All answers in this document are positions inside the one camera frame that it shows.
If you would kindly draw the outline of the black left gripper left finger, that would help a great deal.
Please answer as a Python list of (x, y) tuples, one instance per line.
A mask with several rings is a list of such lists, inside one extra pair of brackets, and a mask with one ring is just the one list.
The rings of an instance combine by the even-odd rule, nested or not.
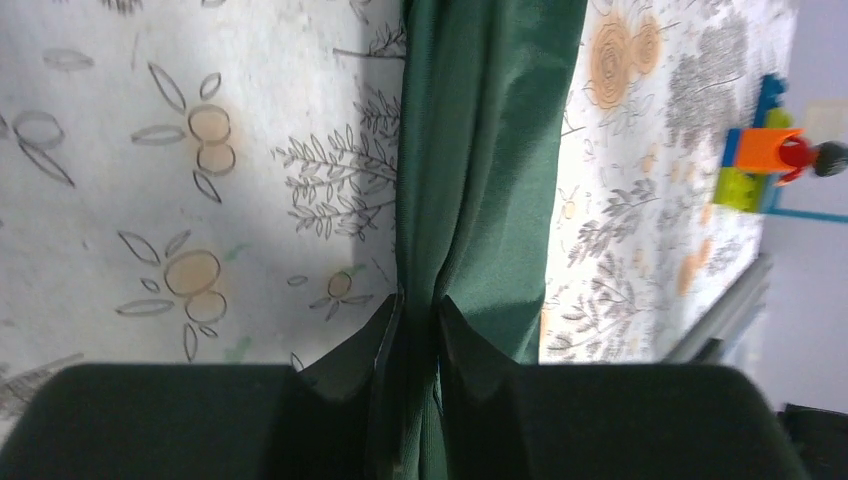
[(287, 373), (286, 479), (390, 479), (400, 412), (390, 381), (401, 293), (389, 295), (366, 324), (312, 365)]

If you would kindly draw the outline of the dark green cloth napkin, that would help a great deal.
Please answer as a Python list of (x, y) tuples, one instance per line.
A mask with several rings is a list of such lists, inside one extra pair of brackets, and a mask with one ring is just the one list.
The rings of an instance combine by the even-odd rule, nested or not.
[(447, 475), (436, 310), (538, 359), (565, 102), (583, 1), (407, 1), (396, 263), (408, 337), (397, 479)]

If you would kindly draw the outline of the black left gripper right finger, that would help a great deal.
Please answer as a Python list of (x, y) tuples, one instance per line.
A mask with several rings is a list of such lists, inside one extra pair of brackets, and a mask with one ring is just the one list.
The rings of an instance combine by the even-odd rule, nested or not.
[(518, 364), (446, 297), (439, 311), (442, 424), (451, 479), (527, 479), (527, 453), (509, 376)]

